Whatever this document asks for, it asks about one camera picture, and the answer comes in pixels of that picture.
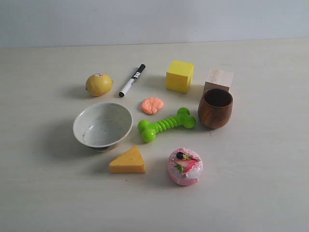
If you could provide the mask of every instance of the yellow cube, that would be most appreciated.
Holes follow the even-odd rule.
[[[166,73],[166,88],[187,93],[194,74],[194,64],[174,60]]]

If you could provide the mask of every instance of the green dog toy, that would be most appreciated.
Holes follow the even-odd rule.
[[[177,111],[177,115],[170,117],[155,123],[151,123],[149,120],[142,120],[138,124],[139,131],[143,140],[147,143],[155,140],[155,135],[159,132],[166,131],[168,129],[184,126],[185,128],[191,129],[196,124],[196,119],[190,116],[190,111],[182,107]]]

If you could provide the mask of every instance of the cheese wedge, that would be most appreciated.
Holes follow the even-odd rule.
[[[145,173],[144,160],[137,146],[114,159],[110,163],[111,173]]]

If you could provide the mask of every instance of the brown wooden cup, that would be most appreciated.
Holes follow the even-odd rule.
[[[233,107],[232,95],[222,89],[213,88],[204,92],[198,106],[198,118],[211,129],[223,127],[230,119]]]

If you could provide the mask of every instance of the marker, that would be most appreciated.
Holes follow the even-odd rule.
[[[144,64],[141,64],[139,69],[134,73],[134,75],[129,79],[129,81],[126,83],[126,85],[123,87],[123,89],[119,92],[119,96],[122,98],[126,95],[126,93],[129,91],[133,83],[137,80],[137,78],[140,76],[141,72],[146,68]]]

